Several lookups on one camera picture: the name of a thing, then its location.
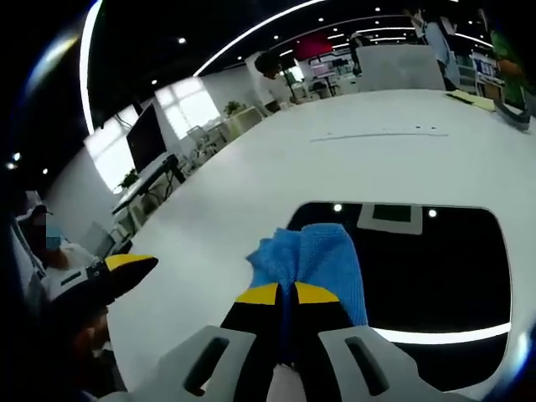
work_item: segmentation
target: white shirt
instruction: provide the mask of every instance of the white shirt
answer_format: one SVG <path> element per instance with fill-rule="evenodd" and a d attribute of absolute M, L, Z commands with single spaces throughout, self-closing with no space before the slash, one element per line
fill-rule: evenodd
<path fill-rule="evenodd" d="M 64 276 L 71 269 L 87 268 L 99 259 L 90 254 L 84 247 L 75 243 L 66 243 L 61 245 L 61 250 L 64 252 L 68 261 L 67 268 L 58 269 L 49 265 L 46 270 L 48 277 L 52 279 Z"/>
<path fill-rule="evenodd" d="M 286 86 L 283 78 L 277 76 L 274 80 L 262 75 L 258 80 L 257 95 L 263 105 L 276 101 L 279 105 L 282 102 L 288 102 L 291 99 L 291 90 Z"/>

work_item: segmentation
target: desk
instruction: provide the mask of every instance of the desk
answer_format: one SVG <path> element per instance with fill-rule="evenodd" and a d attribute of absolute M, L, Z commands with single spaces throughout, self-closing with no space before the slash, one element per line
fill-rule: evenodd
<path fill-rule="evenodd" d="M 520 133 L 440 91 L 337 96 L 270 116 L 210 159 L 132 240 L 133 253 L 160 262 L 110 307 L 111 341 L 127 388 L 201 327 L 221 323 L 250 284 L 245 257 L 312 200 L 491 210 L 513 289 L 504 368 L 536 316 L 535 175 L 536 122 L 529 134 Z M 497 377 L 463 392 L 481 398 Z"/>
<path fill-rule="evenodd" d="M 111 211 L 117 214 L 122 209 L 128 207 L 132 200 L 140 194 L 146 193 L 149 188 L 166 172 L 172 172 L 179 183 L 184 183 L 184 175 L 178 168 L 178 159 L 175 155 L 165 157 L 161 163 L 155 163 L 143 172 L 142 176 L 132 184 L 124 193 L 117 203 L 116 207 Z"/>

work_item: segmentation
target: computer monitor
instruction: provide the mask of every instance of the computer monitor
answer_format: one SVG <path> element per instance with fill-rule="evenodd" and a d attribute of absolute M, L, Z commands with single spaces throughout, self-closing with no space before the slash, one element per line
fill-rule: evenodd
<path fill-rule="evenodd" d="M 134 167 L 141 173 L 152 161 L 165 153 L 166 144 L 162 138 L 157 113 L 154 106 L 148 106 L 137 119 L 126 136 L 131 149 Z"/>

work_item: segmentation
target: window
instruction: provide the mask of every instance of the window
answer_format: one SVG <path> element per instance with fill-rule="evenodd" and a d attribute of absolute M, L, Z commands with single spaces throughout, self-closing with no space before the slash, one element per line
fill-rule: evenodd
<path fill-rule="evenodd" d="M 100 177 L 111 191 L 119 190 L 119 183 L 134 168 L 131 150 L 126 142 L 126 134 L 130 126 L 137 120 L 137 113 L 133 106 L 107 121 L 103 128 L 85 140 L 93 163 Z"/>
<path fill-rule="evenodd" d="M 195 126 L 219 118 L 218 110 L 199 78 L 171 84 L 160 89 L 156 96 L 179 139 L 185 138 L 188 130 Z M 100 176 L 114 192 L 120 190 L 119 183 L 134 168 L 126 135 L 137 118 L 136 110 L 129 106 L 85 140 Z"/>
<path fill-rule="evenodd" d="M 157 99 L 179 139 L 188 130 L 219 118 L 218 109 L 199 78 L 188 78 L 162 88 Z"/>

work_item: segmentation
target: potted plant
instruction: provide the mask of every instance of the potted plant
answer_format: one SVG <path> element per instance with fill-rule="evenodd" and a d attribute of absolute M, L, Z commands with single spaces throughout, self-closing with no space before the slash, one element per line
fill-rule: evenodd
<path fill-rule="evenodd" d="M 126 190 L 129 188 L 132 184 L 134 184 L 137 179 L 139 179 L 139 176 L 136 173 L 135 169 L 132 169 L 129 173 L 125 175 L 125 178 L 123 178 L 123 181 L 119 183 L 119 187 Z"/>
<path fill-rule="evenodd" d="M 242 111 L 245 109 L 245 105 L 241 105 L 239 102 L 235 100 L 230 100 L 227 106 L 225 107 L 224 111 L 227 114 L 228 117 L 231 117 L 232 115 L 235 115 L 239 111 Z"/>

